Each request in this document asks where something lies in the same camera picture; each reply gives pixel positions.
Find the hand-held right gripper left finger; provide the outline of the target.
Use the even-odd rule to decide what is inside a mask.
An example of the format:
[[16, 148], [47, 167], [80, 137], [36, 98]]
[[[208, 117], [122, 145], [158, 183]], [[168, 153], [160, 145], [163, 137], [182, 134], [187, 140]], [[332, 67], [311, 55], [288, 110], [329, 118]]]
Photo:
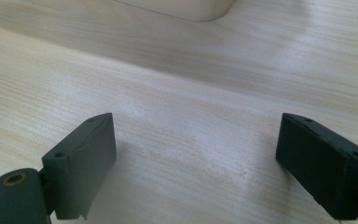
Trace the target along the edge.
[[116, 158], [113, 115], [81, 123], [42, 157], [48, 211], [58, 219], [86, 217]]

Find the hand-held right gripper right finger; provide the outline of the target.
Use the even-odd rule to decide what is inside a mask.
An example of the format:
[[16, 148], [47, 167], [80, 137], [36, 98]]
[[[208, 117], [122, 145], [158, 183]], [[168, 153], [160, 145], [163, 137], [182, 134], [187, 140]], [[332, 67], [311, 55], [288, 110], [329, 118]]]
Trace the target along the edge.
[[276, 160], [336, 220], [358, 218], [358, 146], [315, 120], [282, 115]]

